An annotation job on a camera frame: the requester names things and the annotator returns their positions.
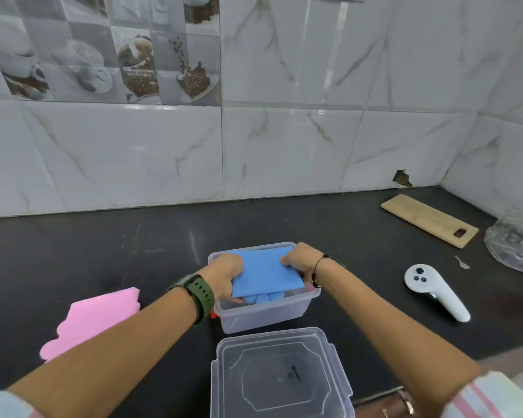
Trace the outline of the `white handheld controller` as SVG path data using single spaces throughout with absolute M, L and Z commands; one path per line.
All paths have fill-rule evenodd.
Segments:
M 428 294 L 441 303 L 456 321 L 467 323 L 471 315 L 439 272 L 425 264 L 416 264 L 404 274 L 405 285 L 413 292 Z

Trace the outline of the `pink foam sheet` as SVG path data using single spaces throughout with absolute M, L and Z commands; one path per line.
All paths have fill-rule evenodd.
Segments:
M 132 287 L 72 303 L 56 329 L 56 338 L 42 346 L 41 359 L 49 362 L 135 315 L 140 311 L 139 294 Z

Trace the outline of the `green wrist watch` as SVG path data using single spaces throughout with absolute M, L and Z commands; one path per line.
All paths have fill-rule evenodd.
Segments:
M 180 280 L 177 280 L 168 288 L 167 291 L 169 292 L 174 288 L 182 288 L 186 290 L 188 295 L 194 301 L 196 308 L 196 320 L 194 326 L 197 326 L 206 317 L 211 316 L 211 312 L 216 302 L 214 292 L 200 274 L 187 275 Z

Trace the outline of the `wooden cutting board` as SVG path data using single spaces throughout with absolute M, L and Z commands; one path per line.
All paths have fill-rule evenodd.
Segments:
M 479 232 L 478 228 L 403 194 L 383 202 L 380 207 L 459 249 Z

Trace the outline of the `person's right hand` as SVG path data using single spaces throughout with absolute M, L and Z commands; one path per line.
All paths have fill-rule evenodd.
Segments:
M 320 250 L 304 242 L 299 242 L 291 251 L 280 258 L 280 263 L 283 266 L 294 268 L 304 281 L 318 288 L 314 275 L 319 261 L 324 257 L 325 254 Z

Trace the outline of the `person's left forearm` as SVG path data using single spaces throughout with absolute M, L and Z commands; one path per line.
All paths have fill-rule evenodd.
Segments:
M 71 348 L 7 391 L 44 418 L 108 418 L 196 320 L 174 288 L 135 315 Z

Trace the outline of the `person's striped sleeve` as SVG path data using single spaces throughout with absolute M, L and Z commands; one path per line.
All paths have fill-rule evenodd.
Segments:
M 489 371 L 463 387 L 440 418 L 523 418 L 523 390 L 503 373 Z
M 0 418 L 44 418 L 44 416 L 27 401 L 3 390 L 0 391 Z

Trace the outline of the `person's striped left sleeve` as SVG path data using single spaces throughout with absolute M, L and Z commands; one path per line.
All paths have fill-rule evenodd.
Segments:
M 44 418 L 44 416 L 27 401 L 3 390 L 0 391 L 0 418 Z

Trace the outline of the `person's left hand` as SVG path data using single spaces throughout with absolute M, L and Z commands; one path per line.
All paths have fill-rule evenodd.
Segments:
M 222 253 L 221 255 L 234 255 L 230 253 Z M 220 300 L 221 297 L 221 289 L 222 289 L 222 273 L 221 273 L 221 255 L 216 257 L 210 264 L 206 265 L 199 271 L 197 271 L 197 274 L 200 274 L 204 280 L 209 284 L 209 286 L 212 288 L 215 296 L 215 300 Z

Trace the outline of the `blue cloth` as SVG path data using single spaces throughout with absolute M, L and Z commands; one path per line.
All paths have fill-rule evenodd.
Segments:
M 296 247 L 295 243 L 276 244 L 251 248 L 240 248 L 213 253 L 208 266 L 222 255 L 235 255 L 242 259 L 242 272 L 232 281 L 229 301 L 231 305 L 246 305 L 282 300 L 286 293 L 304 290 L 305 281 L 294 267 L 285 266 L 281 258 Z

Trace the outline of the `person's striped right sleeve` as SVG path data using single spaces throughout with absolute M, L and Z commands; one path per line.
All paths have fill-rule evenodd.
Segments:
M 523 418 L 523 390 L 503 373 L 489 371 L 463 387 L 440 418 Z

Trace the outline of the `clear plastic bottle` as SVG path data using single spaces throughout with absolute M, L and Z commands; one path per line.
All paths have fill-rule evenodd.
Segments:
M 509 209 L 489 227 L 484 243 L 494 259 L 523 272 L 523 207 Z

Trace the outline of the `person's right forearm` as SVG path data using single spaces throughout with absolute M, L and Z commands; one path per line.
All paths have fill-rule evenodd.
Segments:
M 377 295 L 335 261 L 321 259 L 316 282 L 355 322 L 427 418 L 486 371 L 473 359 Z

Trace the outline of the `clear plastic container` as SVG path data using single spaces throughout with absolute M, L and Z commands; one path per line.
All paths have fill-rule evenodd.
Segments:
M 242 307 L 233 306 L 229 301 L 221 302 L 221 299 L 218 300 L 214 309 L 221 320 L 223 332 L 232 334 L 301 317 L 306 312 L 311 300 L 318 297 L 321 293 L 321 289 L 315 288 L 310 283 L 305 282 L 305 284 L 306 288 L 304 290 L 286 293 L 285 298 L 282 300 L 272 300 Z

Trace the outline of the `clear plastic container lid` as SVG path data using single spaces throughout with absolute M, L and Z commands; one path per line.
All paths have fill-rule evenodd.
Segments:
M 211 362 L 210 418 L 355 418 L 352 394 L 317 327 L 228 337 Z

